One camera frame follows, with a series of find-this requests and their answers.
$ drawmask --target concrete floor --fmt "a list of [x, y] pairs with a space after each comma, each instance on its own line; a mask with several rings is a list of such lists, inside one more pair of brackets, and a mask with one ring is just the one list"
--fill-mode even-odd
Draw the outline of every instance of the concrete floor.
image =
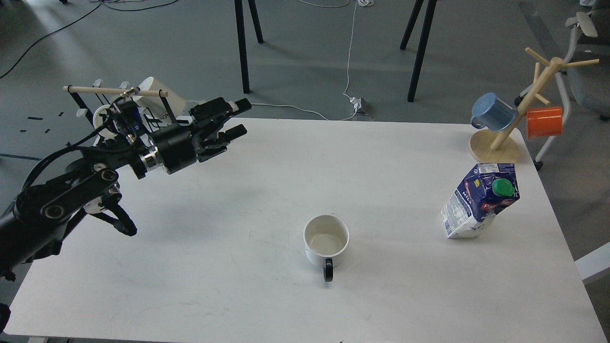
[[[71, 0], [2, 0], [0, 74], [36, 39], [97, 5]], [[135, 9], [166, 1], [112, 4]], [[320, 0], [325, 4], [342, 0]], [[414, 103], [406, 94], [415, 60], [421, 19], [407, 50], [398, 49], [413, 0], [378, 0], [356, 9], [350, 61], [351, 96], [371, 103], [377, 121], [468, 123], [470, 109], [486, 92], [512, 102], [532, 80], [529, 46], [546, 58], [563, 56], [566, 18], [587, 11], [577, 0], [439, 1]], [[257, 3], [265, 44], [258, 45], [246, 6], [246, 36], [252, 103], [292, 104], [331, 119], [348, 117], [342, 95], [353, 4], [321, 9], [296, 0]], [[41, 41], [0, 80], [0, 205], [18, 193], [35, 161], [75, 142], [90, 126], [76, 118], [77, 106], [61, 86], [137, 85], [155, 76], [186, 99], [244, 97], [240, 80], [234, 8], [231, 1], [179, 1], [142, 12], [100, 7], [75, 25]], [[551, 84], [545, 96], [560, 104]], [[99, 101], [84, 96], [90, 107]], [[544, 157], [540, 178], [574, 259], [610, 242], [608, 170], [609, 123], [573, 102], [564, 133]], [[243, 114], [260, 118], [308, 118], [293, 109], [255, 107]], [[534, 156], [544, 139], [527, 141]], [[62, 172], [58, 160], [43, 179]], [[23, 277], [27, 268], [18, 271]], [[587, 286], [600, 322], [610, 337], [610, 278]], [[10, 302], [17, 285], [0, 281], [0, 301]], [[23, 338], [0, 336], [9, 342]]]

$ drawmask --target black tape mark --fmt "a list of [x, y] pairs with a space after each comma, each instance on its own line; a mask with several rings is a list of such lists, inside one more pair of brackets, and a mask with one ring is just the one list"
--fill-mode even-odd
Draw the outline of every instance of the black tape mark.
[[30, 156], [22, 156], [22, 155], [10, 155], [10, 154], [0, 154], [1, 157], [10, 157], [12, 159], [30, 159], [32, 161], [40, 161], [41, 159], [38, 157], [30, 157]]

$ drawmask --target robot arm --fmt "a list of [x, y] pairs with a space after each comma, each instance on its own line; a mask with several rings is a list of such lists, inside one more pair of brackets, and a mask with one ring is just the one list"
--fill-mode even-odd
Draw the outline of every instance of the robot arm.
[[[251, 108], [247, 99], [233, 103], [217, 98], [199, 104], [188, 112], [192, 122], [180, 125], [161, 97], [173, 120], [150, 132], [131, 95], [126, 92], [113, 101], [104, 124], [79, 143], [103, 129], [112, 131], [115, 137], [100, 140], [95, 146], [77, 143], [64, 148], [43, 159], [27, 177], [22, 192], [0, 217], [0, 277], [14, 280], [12, 270], [16, 265], [58, 255], [63, 240], [87, 214], [111, 223], [128, 236], [136, 234], [134, 223], [118, 204], [121, 194], [116, 169], [129, 164], [138, 179], [157, 167], [172, 174], [225, 152], [232, 140], [247, 132], [243, 125], [220, 131], [230, 118]], [[64, 175], [32, 186], [48, 164], [75, 150], [82, 158], [71, 163]], [[116, 218], [103, 213], [106, 210]]]

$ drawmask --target white mug with black handle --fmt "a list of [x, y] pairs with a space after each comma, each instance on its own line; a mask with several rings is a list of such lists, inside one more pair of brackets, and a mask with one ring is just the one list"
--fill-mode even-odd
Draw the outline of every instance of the white mug with black handle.
[[347, 225], [334, 215], [319, 215], [305, 225], [303, 239], [307, 258], [322, 268], [324, 281], [332, 281], [333, 268], [341, 263], [350, 242]]

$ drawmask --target electrical outlet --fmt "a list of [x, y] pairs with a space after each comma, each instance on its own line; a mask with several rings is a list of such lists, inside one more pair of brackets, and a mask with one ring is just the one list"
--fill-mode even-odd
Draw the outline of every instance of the electrical outlet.
[[364, 98], [350, 98], [350, 102], [354, 105], [356, 115], [370, 115], [370, 105]]

